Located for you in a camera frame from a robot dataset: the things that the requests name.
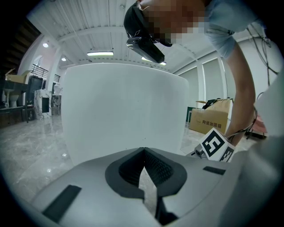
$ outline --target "cap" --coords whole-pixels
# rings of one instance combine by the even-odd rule
[[[149,24],[144,19],[143,12],[137,7],[137,2],[127,10],[123,24],[126,32],[132,37],[153,37],[154,40],[159,41],[166,47],[172,46],[169,39],[155,39],[154,35],[149,33],[147,29]]]

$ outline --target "glossy floor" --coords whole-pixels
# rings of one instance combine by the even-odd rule
[[[185,125],[181,155],[193,151],[203,134]],[[247,150],[256,140],[243,138],[237,151]],[[63,138],[61,116],[19,123],[0,129],[0,167],[13,192],[30,202],[46,185],[73,168]],[[155,212],[155,185],[143,170],[139,187],[147,191],[145,203]]]

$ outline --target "white curved panel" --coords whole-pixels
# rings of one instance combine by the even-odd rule
[[[97,63],[67,70],[65,141],[75,165],[126,149],[180,149],[188,82],[148,67]]]

